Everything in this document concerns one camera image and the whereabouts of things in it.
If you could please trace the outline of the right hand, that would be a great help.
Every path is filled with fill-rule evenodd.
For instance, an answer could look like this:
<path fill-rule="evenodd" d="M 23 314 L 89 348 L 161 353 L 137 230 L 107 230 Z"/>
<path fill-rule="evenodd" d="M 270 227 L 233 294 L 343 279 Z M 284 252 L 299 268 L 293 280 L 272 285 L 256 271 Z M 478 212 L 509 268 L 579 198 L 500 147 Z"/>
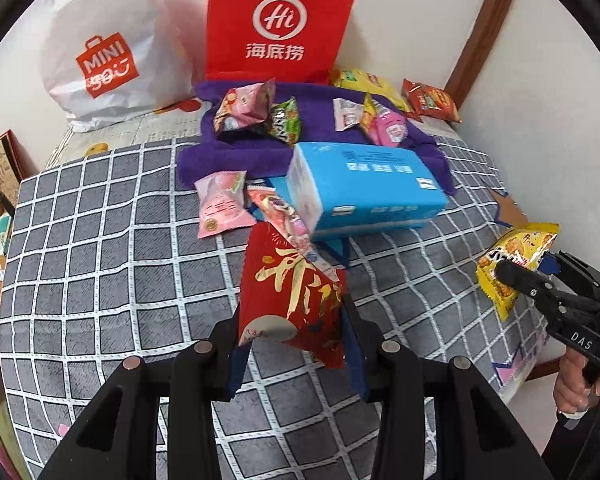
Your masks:
<path fill-rule="evenodd" d="M 560 358 L 553 390 L 557 411 L 570 418 L 581 417 L 600 404 L 600 376 L 588 382 L 583 375 L 588 359 L 577 350 L 566 348 Z"/>

